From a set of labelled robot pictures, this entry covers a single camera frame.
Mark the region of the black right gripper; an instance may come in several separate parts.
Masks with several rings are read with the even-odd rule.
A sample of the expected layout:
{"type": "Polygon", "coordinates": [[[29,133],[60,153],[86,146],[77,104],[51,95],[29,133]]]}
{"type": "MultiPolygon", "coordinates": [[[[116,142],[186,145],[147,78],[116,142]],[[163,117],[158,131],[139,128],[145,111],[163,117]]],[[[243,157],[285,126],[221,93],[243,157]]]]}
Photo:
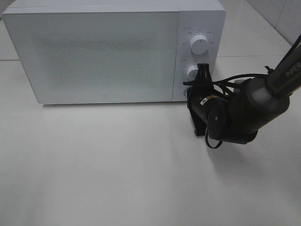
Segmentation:
{"type": "Polygon", "coordinates": [[[215,102],[215,89],[211,81],[209,64],[197,64],[194,81],[187,82],[187,107],[197,137],[205,136],[207,125],[201,118],[208,118],[215,102]]]}

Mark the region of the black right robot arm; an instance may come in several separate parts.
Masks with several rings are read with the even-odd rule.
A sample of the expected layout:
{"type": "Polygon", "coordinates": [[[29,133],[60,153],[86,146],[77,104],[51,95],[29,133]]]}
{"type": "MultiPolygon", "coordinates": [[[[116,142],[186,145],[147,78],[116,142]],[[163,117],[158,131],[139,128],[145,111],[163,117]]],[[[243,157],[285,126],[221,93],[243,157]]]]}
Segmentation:
{"type": "Polygon", "coordinates": [[[195,80],[183,84],[187,89],[187,108],[197,137],[247,144],[258,130],[283,114],[290,95],[301,87],[301,39],[267,74],[241,74],[213,81],[208,64],[198,64],[195,80]]]}

